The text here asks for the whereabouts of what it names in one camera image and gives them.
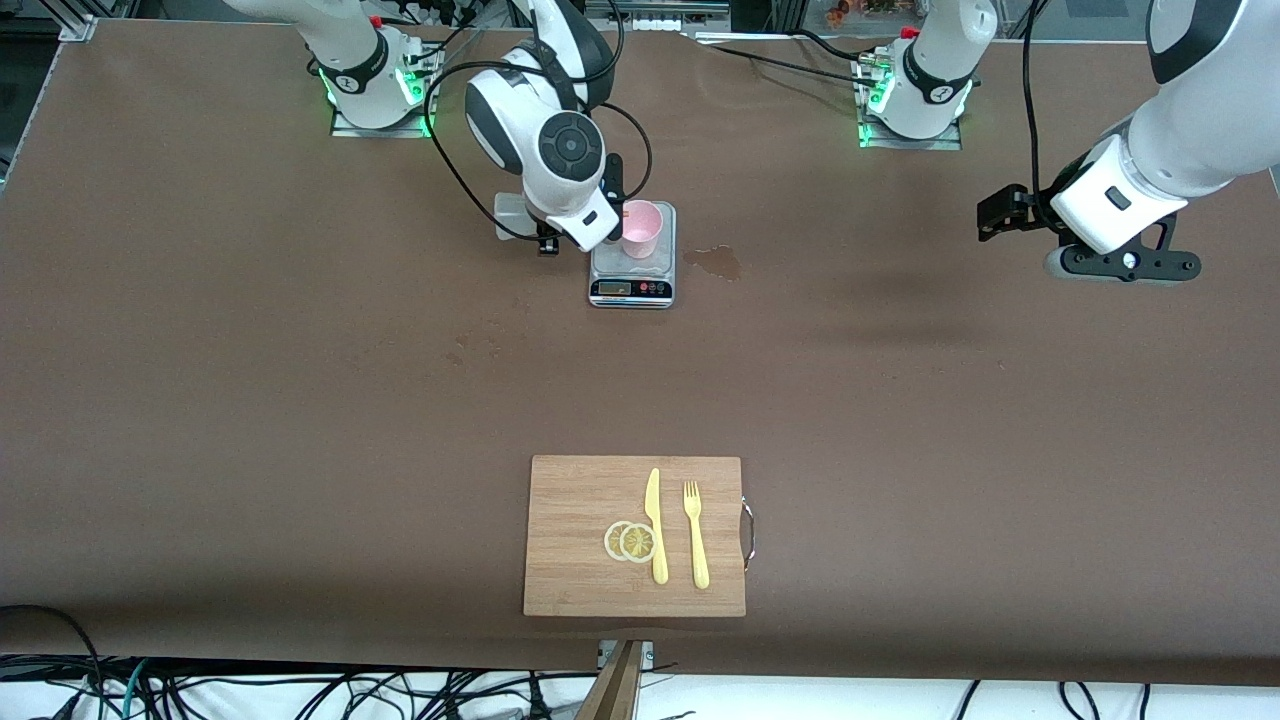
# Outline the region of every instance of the wooden cutting board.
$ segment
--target wooden cutting board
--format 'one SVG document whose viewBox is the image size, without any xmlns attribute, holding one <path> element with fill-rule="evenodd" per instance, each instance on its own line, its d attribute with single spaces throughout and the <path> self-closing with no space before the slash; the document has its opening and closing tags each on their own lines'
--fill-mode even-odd
<svg viewBox="0 0 1280 720">
<path fill-rule="evenodd" d="M 604 533 L 618 520 L 650 524 L 649 471 L 662 477 L 662 530 L 671 569 L 666 585 L 648 562 L 612 559 Z M 694 587 L 684 483 L 703 498 L 703 544 L 710 585 Z M 737 457 L 538 455 L 529 483 L 525 615 L 575 618 L 741 618 L 746 580 L 739 523 Z"/>
</svg>

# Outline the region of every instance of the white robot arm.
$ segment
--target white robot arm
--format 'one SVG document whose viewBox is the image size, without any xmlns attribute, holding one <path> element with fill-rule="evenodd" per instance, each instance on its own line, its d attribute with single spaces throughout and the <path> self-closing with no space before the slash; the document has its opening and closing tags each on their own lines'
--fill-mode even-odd
<svg viewBox="0 0 1280 720">
<path fill-rule="evenodd" d="M 476 141 L 508 173 L 521 177 L 534 215 L 589 251 L 618 224 L 600 191 L 604 137 L 580 110 L 604 102 L 613 70 L 600 33 L 567 0 L 518 0 L 538 28 L 503 60 L 543 70 L 488 69 L 467 83 L 466 117 Z"/>
<path fill-rule="evenodd" d="M 964 111 L 997 24 L 991 0 L 936 0 L 919 36 L 890 45 L 892 79 L 868 110 L 902 137 L 937 137 Z"/>
<path fill-rule="evenodd" d="M 223 0 L 256 18 L 293 23 L 320 64 L 334 106 L 353 126 L 393 126 L 422 104 L 410 59 L 422 41 L 374 27 L 360 0 Z"/>
<path fill-rule="evenodd" d="M 1167 249 L 1175 214 L 1280 163 L 1280 3 L 1153 0 L 1147 47 L 1160 91 L 1110 128 L 1039 199 L 1009 186 L 978 206 L 979 240 L 1052 228 L 1060 277 L 1178 282 L 1199 273 Z M 1160 225 L 1156 249 L 1140 233 Z"/>
<path fill-rule="evenodd" d="M 1102 254 L 1280 163 L 1280 3 L 1160 0 L 1147 31 L 1160 92 L 1110 129 L 1050 201 Z"/>
</svg>

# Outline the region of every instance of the floor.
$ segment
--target floor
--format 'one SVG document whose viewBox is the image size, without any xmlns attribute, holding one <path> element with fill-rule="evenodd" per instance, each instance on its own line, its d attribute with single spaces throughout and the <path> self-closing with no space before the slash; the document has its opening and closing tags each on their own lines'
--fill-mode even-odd
<svg viewBox="0 0 1280 720">
<path fill-rule="evenodd" d="M 520 673 L 486 675 L 477 687 L 520 679 Z M 439 688 L 440 675 L 411 676 L 415 691 Z M 553 708 L 581 701 L 590 680 L 541 683 Z M 371 687 L 366 682 L 364 688 Z M 323 685 L 291 684 L 269 688 L 205 684 L 183 693 L 192 707 L 210 720 L 276 720 L 293 717 Z M 640 692 L 637 720 L 671 720 L 686 712 L 694 720 L 955 720 L 965 680 L 870 680 L 654 675 Z M 119 693 L 122 688 L 115 688 Z M 1140 688 L 1125 684 L 1089 684 L 1100 720 L 1138 717 Z M 0 720 L 50 717 L 73 691 L 37 683 L 0 683 Z M 393 705 L 367 702 L 353 714 L 356 720 L 399 720 L 410 711 L 403 693 L 384 692 Z M 312 720 L 338 720 L 351 694 L 333 693 Z M 1088 717 L 1078 691 L 1069 696 Z M 421 710 L 422 701 L 416 703 Z M 466 720 L 521 717 L 527 703 L 513 697 L 479 700 L 462 707 Z M 96 717 L 96 707 L 82 703 L 70 720 Z M 1070 720 L 1053 683 L 984 682 L 974 693 L 965 720 L 1009 719 Z M 1219 688 L 1157 685 L 1147 712 L 1151 720 L 1274 720 L 1280 717 L 1280 691 L 1265 688 Z"/>
</svg>

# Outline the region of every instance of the pink cup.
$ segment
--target pink cup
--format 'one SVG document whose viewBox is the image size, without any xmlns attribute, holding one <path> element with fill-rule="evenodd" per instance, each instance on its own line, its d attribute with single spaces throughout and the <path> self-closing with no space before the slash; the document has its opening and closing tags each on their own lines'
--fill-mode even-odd
<svg viewBox="0 0 1280 720">
<path fill-rule="evenodd" d="M 622 251 L 641 260 L 653 255 L 662 232 L 662 210 L 648 200 L 622 205 Z"/>
</svg>

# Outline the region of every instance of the blue cable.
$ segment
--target blue cable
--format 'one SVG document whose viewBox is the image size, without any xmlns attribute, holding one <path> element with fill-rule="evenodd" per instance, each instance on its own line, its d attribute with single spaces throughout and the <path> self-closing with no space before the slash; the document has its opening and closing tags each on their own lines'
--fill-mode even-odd
<svg viewBox="0 0 1280 720">
<path fill-rule="evenodd" d="M 142 667 L 147 664 L 150 657 L 143 657 L 134 667 L 133 673 L 129 674 L 129 683 L 124 685 L 124 701 L 120 703 L 120 714 L 124 720 L 129 717 L 129 706 L 133 705 L 133 688 L 138 685 L 138 675 L 142 674 Z"/>
</svg>

